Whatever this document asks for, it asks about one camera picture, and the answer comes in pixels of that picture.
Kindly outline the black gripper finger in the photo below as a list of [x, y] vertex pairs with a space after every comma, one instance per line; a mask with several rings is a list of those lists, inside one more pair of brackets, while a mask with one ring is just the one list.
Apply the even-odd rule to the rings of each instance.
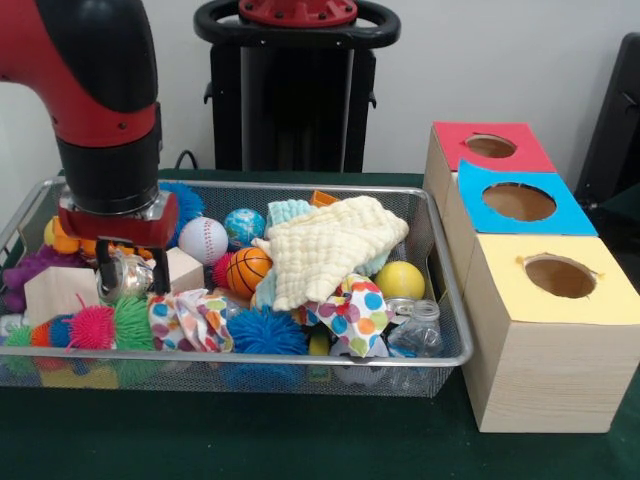
[[153, 260], [153, 290], [155, 294], [167, 294], [171, 291], [169, 264], [164, 248], [152, 249]]
[[116, 268], [109, 253], [109, 241], [98, 239], [96, 242], [96, 260], [102, 280], [102, 288], [110, 291], [116, 287]]

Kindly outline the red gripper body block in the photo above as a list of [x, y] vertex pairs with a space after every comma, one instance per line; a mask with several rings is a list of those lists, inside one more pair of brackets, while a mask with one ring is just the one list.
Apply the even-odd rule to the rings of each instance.
[[81, 210], [70, 192], [63, 192], [58, 203], [58, 218], [68, 236], [121, 241], [146, 249], [164, 249], [168, 245], [178, 216], [177, 197], [171, 192], [159, 192], [148, 206], [122, 215], [98, 215]]

